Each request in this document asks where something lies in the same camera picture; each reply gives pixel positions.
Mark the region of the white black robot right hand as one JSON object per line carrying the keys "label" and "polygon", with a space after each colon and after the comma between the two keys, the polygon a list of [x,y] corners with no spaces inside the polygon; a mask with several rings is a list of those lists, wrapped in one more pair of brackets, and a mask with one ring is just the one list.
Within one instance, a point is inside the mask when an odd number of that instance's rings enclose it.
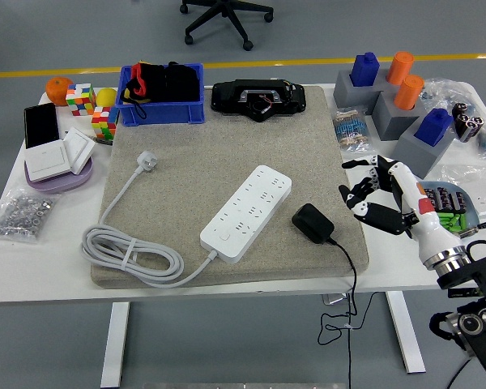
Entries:
{"label": "white black robot right hand", "polygon": [[[362,165],[372,167],[367,177],[352,188],[339,186],[356,219],[393,235],[407,233],[418,242],[420,260],[428,268],[465,255],[461,239],[441,226],[424,188],[404,163],[380,155],[342,163],[344,169]],[[376,190],[391,193],[398,207],[370,203],[367,196]]]}

